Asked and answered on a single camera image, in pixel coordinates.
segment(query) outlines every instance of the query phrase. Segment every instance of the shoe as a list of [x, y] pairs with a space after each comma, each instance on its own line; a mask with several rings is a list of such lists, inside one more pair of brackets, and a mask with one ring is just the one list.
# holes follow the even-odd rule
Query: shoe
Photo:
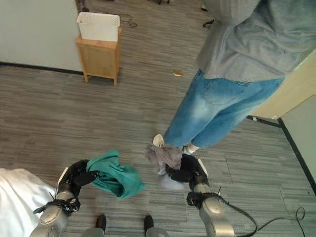
[[152, 218], [151, 215], [147, 215], [145, 217], [145, 220], [144, 220], [144, 231], [145, 231], [145, 234], [147, 233], [147, 230], [151, 227], [154, 227], [154, 220]]
[[105, 217], [104, 214], [100, 215], [97, 219], [97, 222], [95, 224], [96, 228], [101, 228], [103, 231], [105, 231], [105, 227], [107, 225], [107, 218]]
[[163, 136], [157, 134], [153, 139], [153, 145], [155, 145], [156, 147], [162, 147], [164, 145]]

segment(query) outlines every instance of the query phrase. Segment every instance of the gray hoodie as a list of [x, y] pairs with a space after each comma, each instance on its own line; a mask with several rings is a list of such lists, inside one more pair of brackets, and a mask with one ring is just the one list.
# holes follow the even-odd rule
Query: gray hoodie
[[207, 79], [285, 78], [316, 47], [316, 0], [204, 0], [215, 22], [197, 58]]

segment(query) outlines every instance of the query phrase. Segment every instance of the blue jeans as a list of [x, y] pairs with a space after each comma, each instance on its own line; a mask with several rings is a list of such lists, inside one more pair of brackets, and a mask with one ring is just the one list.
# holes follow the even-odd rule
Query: blue jeans
[[192, 142], [208, 147], [221, 141], [258, 105], [272, 95], [283, 79], [241, 82], [206, 79], [199, 70], [164, 135], [175, 147]]

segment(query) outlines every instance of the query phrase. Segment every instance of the white bedsheet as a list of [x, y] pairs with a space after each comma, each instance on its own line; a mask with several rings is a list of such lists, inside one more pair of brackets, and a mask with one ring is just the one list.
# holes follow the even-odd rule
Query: white bedsheet
[[55, 190], [24, 169], [0, 168], [0, 237], [29, 237]]

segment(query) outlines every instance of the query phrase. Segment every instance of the jeans back pocket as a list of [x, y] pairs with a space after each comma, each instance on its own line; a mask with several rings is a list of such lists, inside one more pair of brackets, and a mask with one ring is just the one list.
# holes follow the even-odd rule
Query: jeans back pocket
[[203, 97], [211, 104], [225, 105], [237, 99], [250, 85], [251, 82], [209, 79]]

